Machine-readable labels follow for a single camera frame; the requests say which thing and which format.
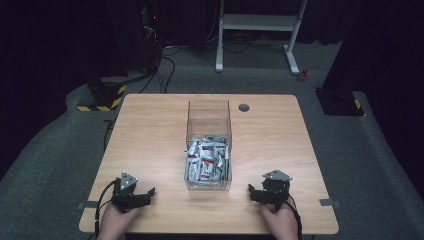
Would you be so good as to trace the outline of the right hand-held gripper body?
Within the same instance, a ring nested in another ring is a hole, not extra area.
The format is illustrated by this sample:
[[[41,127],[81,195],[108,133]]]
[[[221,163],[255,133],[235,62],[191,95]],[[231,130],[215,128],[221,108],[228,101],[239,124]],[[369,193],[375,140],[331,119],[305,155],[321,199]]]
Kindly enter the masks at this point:
[[[263,189],[256,192],[256,200],[264,204],[273,204],[279,210],[288,200],[292,178],[281,170],[273,170],[263,175]]]

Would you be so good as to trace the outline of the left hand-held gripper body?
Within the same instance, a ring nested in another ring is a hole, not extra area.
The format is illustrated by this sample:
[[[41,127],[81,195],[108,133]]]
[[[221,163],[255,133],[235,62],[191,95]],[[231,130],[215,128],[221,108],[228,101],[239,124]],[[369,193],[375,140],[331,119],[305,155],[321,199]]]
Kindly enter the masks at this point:
[[[136,202],[134,190],[138,179],[127,172],[122,172],[121,177],[116,180],[111,202],[121,213],[127,213],[131,209],[141,208],[146,205],[139,205]]]

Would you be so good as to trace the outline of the pile of small white packets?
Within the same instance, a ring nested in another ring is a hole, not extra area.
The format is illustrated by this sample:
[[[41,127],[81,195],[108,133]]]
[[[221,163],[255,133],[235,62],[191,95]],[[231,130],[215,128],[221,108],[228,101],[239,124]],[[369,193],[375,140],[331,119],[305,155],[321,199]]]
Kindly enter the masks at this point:
[[[219,135],[192,138],[185,151],[184,178],[188,181],[230,179],[230,139]]]

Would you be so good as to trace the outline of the clear plastic box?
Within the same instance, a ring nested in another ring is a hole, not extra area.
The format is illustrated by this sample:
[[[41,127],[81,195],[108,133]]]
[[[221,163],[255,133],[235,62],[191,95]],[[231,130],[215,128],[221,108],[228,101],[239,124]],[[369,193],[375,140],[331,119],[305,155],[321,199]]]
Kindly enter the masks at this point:
[[[232,128],[228,100],[191,100],[189,102],[186,147],[188,148],[190,139],[203,138],[205,135],[219,135],[230,139],[230,179],[224,181],[188,181],[184,178],[187,188],[191,191],[228,191],[232,182]]]

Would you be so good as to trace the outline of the person's left hand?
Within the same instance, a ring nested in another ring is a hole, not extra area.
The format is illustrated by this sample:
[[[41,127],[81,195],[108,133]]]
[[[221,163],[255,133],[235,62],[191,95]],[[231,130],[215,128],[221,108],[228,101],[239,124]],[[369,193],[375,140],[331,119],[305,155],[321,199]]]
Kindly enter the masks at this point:
[[[100,221],[96,240],[118,240],[124,235],[139,213],[139,209],[121,213],[116,206],[108,204]]]

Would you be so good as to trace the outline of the person's right hand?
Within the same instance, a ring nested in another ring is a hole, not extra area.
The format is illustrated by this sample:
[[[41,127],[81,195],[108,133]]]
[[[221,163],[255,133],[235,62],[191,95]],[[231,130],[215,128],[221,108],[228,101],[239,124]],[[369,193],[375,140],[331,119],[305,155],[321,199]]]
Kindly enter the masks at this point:
[[[298,224],[293,208],[291,199],[276,212],[272,212],[267,205],[259,205],[265,224],[277,240],[298,240]]]

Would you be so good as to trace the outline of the black yellow striped stand base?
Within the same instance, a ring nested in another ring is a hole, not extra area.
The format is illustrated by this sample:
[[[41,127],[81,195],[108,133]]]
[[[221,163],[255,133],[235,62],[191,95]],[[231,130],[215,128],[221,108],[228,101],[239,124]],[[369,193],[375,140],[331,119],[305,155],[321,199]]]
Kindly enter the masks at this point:
[[[83,97],[77,102],[82,112],[108,112],[117,109],[127,85],[123,83],[104,83],[100,78],[88,81]]]

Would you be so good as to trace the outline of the dark computer tower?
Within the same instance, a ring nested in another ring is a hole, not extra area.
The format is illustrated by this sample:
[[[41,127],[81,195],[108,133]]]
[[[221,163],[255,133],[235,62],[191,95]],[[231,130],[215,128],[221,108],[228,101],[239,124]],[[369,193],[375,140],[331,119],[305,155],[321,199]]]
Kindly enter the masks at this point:
[[[152,72],[163,43],[159,0],[106,2],[126,72]]]

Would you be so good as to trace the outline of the white metal stand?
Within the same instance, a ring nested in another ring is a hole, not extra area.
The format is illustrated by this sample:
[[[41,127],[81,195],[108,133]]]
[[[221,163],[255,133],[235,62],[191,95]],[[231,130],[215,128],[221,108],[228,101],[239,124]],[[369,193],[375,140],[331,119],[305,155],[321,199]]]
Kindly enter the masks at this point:
[[[289,68],[293,75],[299,75],[301,71],[296,63],[293,48],[303,20],[303,15],[308,0],[301,0],[298,13],[293,16],[281,15],[252,15],[252,14],[227,14],[224,10],[225,0],[220,0],[218,22],[218,44],[216,50],[215,71],[222,72],[223,64],[223,38],[225,30],[252,30],[252,31],[277,31],[290,32],[290,41],[283,46]]]

